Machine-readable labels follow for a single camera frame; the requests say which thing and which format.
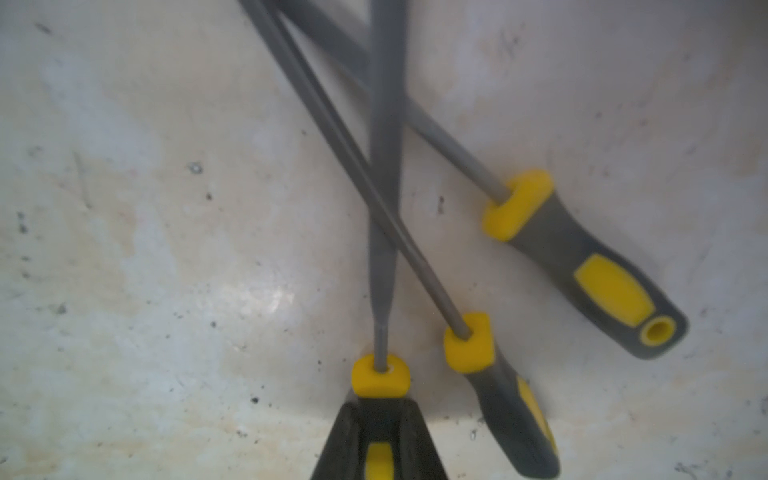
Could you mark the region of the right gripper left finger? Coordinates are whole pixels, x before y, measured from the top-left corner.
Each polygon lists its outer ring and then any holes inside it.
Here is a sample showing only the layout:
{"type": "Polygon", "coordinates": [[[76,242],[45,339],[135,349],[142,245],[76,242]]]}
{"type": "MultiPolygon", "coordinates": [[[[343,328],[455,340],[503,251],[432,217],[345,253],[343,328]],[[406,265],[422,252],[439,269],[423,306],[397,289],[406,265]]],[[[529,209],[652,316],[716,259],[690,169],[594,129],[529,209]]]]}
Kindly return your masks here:
{"type": "Polygon", "coordinates": [[[359,402],[345,401],[318,457],[311,480],[361,478],[362,425],[359,402]]]}

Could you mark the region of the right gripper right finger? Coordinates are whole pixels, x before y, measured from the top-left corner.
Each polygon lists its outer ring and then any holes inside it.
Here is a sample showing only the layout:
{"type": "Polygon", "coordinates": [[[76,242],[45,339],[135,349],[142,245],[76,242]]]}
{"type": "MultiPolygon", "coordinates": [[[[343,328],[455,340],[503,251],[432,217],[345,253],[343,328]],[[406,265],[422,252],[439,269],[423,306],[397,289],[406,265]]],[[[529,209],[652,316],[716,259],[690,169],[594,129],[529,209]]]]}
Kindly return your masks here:
{"type": "Polygon", "coordinates": [[[422,412],[411,399],[401,402],[398,453],[400,479],[448,479],[422,412]]]}

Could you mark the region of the file tool yellow handle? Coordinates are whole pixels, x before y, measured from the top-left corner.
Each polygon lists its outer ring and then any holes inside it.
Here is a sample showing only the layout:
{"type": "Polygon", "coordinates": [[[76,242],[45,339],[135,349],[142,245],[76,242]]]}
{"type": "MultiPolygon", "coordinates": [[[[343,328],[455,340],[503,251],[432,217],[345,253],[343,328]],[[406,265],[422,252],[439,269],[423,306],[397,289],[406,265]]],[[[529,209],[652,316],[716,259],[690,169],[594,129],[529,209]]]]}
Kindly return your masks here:
{"type": "MultiPolygon", "coordinates": [[[[309,1],[277,1],[271,12],[289,20],[362,87],[369,99],[367,45],[357,43],[309,1]]],[[[337,156],[388,239],[411,264],[447,323],[444,344],[462,347],[472,329],[462,319],[426,258],[372,183],[363,159],[333,113],[322,120],[337,156]]],[[[502,183],[433,120],[406,91],[404,128],[411,127],[489,198],[482,226],[537,264],[571,304],[622,348],[640,359],[671,349],[688,331],[685,315],[636,265],[586,230],[567,210],[551,175],[530,170],[502,183]]]]}
{"type": "MultiPolygon", "coordinates": [[[[406,103],[408,3],[373,1],[368,67],[369,162],[372,183],[385,205],[399,211],[406,103]]],[[[362,472],[365,479],[394,479],[397,423],[393,393],[409,382],[401,361],[388,364],[389,316],[394,295],[397,248],[374,220],[369,227],[368,278],[374,321],[373,353],[358,360],[352,386],[364,419],[362,472]]]]}
{"type": "Polygon", "coordinates": [[[526,383],[507,362],[483,312],[461,313],[399,215],[405,123],[408,7],[372,5],[370,150],[363,153],[272,1],[243,9],[365,201],[372,220],[369,287],[373,351],[357,360],[342,404],[313,470],[316,479],[442,479],[446,475],[418,404],[409,397],[407,364],[388,350],[394,267],[403,257],[443,316],[449,367],[471,384],[498,446],[522,476],[554,479],[561,471],[549,425],[526,383]]]}

